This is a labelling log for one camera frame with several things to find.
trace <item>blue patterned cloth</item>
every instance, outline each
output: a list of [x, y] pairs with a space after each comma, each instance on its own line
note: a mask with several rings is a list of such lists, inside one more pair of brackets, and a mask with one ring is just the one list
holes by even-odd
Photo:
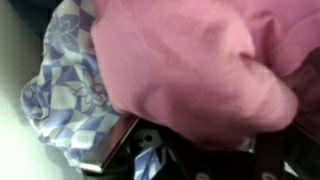
[[64, 152], [71, 166], [119, 120], [102, 84], [90, 37], [89, 0], [64, 0], [44, 38], [40, 73], [22, 90], [22, 109], [43, 144]]

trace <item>pink shirt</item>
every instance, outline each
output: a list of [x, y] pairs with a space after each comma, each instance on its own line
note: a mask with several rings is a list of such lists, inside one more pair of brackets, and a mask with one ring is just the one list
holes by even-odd
[[286, 127], [296, 94], [302, 111], [320, 109], [319, 61], [302, 66], [320, 45], [319, 0], [94, 3], [92, 37], [119, 112], [216, 149]]

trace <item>white surface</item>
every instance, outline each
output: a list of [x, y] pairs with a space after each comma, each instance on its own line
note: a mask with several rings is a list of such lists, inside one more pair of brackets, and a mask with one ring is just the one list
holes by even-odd
[[39, 71], [39, 39], [0, 0], [0, 179], [80, 180], [59, 150], [40, 144], [20, 108], [22, 87]]

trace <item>black object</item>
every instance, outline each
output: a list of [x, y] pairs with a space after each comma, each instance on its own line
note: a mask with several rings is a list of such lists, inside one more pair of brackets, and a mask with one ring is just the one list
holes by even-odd
[[116, 153], [104, 156], [108, 158], [103, 161], [108, 163], [94, 163], [101, 161], [94, 161], [95, 158], [102, 157], [95, 156], [95, 152], [100, 149], [99, 145], [89, 153], [85, 159], [86, 165], [93, 162], [93, 165], [98, 165], [103, 171], [97, 172], [95, 166], [90, 170], [90, 167], [86, 166], [83, 168], [85, 180], [133, 179], [134, 157], [145, 147], [166, 147], [171, 152], [171, 155], [167, 156], [166, 165], [154, 180], [299, 179], [285, 172], [284, 161], [294, 168], [301, 179], [320, 179], [320, 167], [317, 164], [320, 151], [316, 149], [319, 147], [296, 126], [282, 132], [258, 135], [254, 152], [250, 153], [198, 151], [190, 142], [165, 127], [139, 119], [130, 124], [131, 128], [126, 128]]
[[8, 0], [29, 28], [43, 39], [54, 9], [62, 0]]

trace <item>pink fabric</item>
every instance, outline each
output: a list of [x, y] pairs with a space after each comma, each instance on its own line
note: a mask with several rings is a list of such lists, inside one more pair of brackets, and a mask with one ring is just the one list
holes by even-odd
[[319, 0], [94, 4], [92, 37], [119, 112], [216, 149], [290, 124], [299, 104], [290, 88], [302, 111], [319, 110], [319, 69], [303, 65], [320, 45]]

